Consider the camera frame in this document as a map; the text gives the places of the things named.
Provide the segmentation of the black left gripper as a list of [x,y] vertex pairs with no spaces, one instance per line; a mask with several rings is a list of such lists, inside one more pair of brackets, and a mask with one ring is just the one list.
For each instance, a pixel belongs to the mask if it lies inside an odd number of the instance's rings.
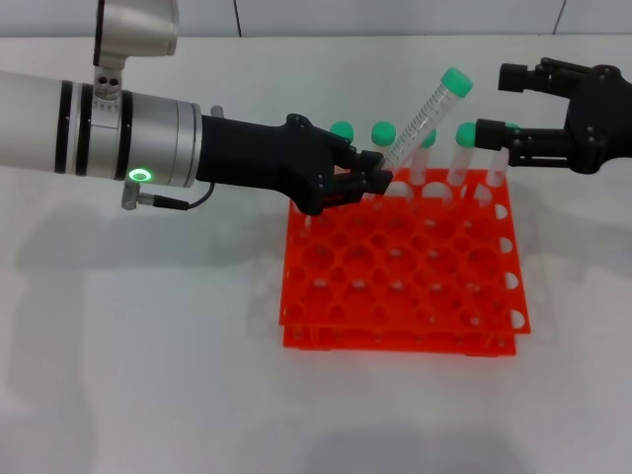
[[204,116],[196,179],[275,191],[318,215],[365,195],[383,196],[393,179],[380,169],[383,161],[381,153],[358,151],[301,115],[278,126]]

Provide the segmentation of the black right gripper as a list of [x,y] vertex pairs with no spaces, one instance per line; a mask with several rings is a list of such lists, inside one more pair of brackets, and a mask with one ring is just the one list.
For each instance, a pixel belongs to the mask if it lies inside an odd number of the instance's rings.
[[532,70],[504,63],[498,89],[570,99],[565,129],[476,121],[475,146],[508,151],[510,167],[559,168],[590,175],[610,160],[631,156],[631,83],[618,68],[588,67],[549,57]]

